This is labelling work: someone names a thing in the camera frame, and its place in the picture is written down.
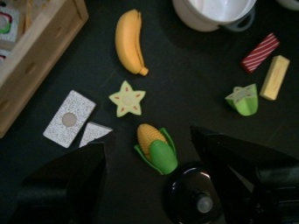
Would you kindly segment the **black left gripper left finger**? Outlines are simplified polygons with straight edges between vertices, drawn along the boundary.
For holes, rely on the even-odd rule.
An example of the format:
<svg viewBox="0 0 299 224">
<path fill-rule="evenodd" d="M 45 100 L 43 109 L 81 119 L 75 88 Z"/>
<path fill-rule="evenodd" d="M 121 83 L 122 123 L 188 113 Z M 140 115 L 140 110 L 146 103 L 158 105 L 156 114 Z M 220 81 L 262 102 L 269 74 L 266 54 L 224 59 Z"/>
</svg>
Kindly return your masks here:
<svg viewBox="0 0 299 224">
<path fill-rule="evenodd" d="M 23 179 L 7 224 L 92 224 L 105 171 L 102 143 L 53 159 Z"/>
</svg>

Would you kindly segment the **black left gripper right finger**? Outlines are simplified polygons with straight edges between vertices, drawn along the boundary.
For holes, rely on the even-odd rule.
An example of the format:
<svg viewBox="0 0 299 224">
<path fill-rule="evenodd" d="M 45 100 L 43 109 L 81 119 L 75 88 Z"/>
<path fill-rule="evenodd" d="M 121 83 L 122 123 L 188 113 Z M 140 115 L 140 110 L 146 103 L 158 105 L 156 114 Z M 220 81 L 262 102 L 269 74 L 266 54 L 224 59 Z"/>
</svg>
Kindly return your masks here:
<svg viewBox="0 0 299 224">
<path fill-rule="evenodd" d="M 299 159 L 197 126 L 190 141 L 226 224 L 299 224 Z"/>
</svg>

